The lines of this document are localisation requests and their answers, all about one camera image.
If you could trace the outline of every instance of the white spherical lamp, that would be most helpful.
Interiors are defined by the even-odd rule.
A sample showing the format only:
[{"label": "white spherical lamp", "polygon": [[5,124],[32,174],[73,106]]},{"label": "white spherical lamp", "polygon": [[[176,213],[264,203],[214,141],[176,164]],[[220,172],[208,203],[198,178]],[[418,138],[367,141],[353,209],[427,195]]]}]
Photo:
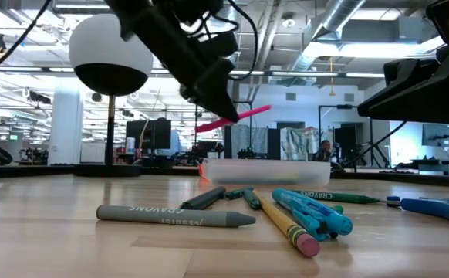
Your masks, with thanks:
[{"label": "white spherical lamp", "polygon": [[76,75],[91,90],[125,96],[139,90],[153,68],[153,54],[133,36],[120,38],[120,21],[115,15],[95,15],[73,31],[69,58]]}]

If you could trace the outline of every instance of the wooden table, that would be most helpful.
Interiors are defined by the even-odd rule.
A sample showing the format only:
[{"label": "wooden table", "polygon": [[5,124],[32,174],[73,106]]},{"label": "wooden table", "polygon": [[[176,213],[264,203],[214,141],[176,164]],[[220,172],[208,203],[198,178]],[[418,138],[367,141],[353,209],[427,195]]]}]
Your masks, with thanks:
[{"label": "wooden table", "polygon": [[[176,176],[0,179],[0,277],[449,278],[449,221],[385,205],[344,204],[353,232],[321,243],[314,259],[243,199],[210,208],[257,217],[239,229],[96,220],[100,204],[177,207],[211,188]],[[271,199],[273,188],[257,190]],[[333,180],[310,189],[449,198],[449,188],[385,181]]]}]

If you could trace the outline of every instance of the pink eraser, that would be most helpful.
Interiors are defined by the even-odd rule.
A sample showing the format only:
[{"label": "pink eraser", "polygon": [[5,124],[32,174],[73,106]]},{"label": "pink eraser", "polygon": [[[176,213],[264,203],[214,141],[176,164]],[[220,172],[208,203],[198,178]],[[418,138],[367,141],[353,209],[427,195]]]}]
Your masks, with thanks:
[{"label": "pink eraser", "polygon": [[296,240],[296,246],[300,249],[303,255],[308,257],[315,256],[320,251],[319,242],[309,234],[301,234]]},{"label": "pink eraser", "polygon": [[[256,114],[259,114],[259,113],[262,113],[264,111],[267,111],[269,109],[271,109],[271,105],[264,105],[263,107],[258,107],[258,108],[252,109],[250,111],[247,111],[247,112],[239,114],[238,115],[238,119],[241,120],[241,119],[244,119],[246,117],[251,117],[251,116],[254,116]],[[228,120],[228,119],[219,119],[219,120],[216,120],[216,121],[214,121],[214,122],[212,122],[210,124],[203,124],[200,127],[196,127],[195,128],[195,132],[201,133],[201,132],[206,132],[206,131],[212,131],[212,130],[218,128],[218,127],[222,127],[225,124],[229,124],[229,123],[231,123],[231,121]]]}]

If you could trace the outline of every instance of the pink crayon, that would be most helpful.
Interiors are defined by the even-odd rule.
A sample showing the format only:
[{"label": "pink crayon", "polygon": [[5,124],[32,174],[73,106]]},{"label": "pink crayon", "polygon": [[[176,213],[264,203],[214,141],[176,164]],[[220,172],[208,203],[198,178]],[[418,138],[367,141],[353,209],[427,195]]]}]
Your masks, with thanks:
[{"label": "pink crayon", "polygon": [[[244,112],[242,114],[239,114],[238,115],[238,119],[239,120],[245,119],[246,117],[254,116],[256,114],[262,113],[262,112],[267,111],[269,109],[271,109],[271,105],[264,105],[263,107],[255,108],[255,109],[249,110],[247,112]],[[230,124],[230,123],[231,123],[230,120],[221,118],[221,119],[216,120],[216,121],[214,121],[214,122],[212,122],[210,124],[203,124],[200,127],[196,127],[195,128],[195,132],[201,133],[201,132],[206,132],[206,131],[212,131],[212,130],[218,128],[218,127],[222,127],[225,124]]]}]

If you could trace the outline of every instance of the yellow pencil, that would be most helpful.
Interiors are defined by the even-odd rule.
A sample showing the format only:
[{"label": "yellow pencil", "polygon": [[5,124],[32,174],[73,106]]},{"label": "yellow pencil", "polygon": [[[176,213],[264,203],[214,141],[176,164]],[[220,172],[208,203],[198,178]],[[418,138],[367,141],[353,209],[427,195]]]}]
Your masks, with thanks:
[{"label": "yellow pencil", "polygon": [[316,239],[311,237],[304,228],[293,222],[273,204],[266,201],[258,192],[255,195],[257,195],[258,200],[261,202],[262,210],[300,252],[309,257],[317,255],[320,250],[320,245]]}]

